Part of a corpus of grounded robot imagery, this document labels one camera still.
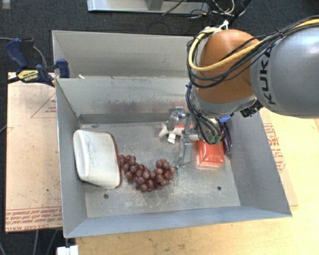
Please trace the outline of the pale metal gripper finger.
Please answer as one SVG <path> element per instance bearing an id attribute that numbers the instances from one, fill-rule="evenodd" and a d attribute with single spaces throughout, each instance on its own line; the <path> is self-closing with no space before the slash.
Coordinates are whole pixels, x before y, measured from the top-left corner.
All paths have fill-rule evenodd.
<path id="1" fill-rule="evenodd" d="M 173 159 L 172 165 L 175 169 L 179 169 L 183 165 L 183 155 L 184 155 L 184 142 L 180 139 L 177 145 L 176 155 Z"/>
<path id="2" fill-rule="evenodd" d="M 183 163 L 189 163 L 191 159 L 191 142 L 185 141 L 183 143 Z"/>

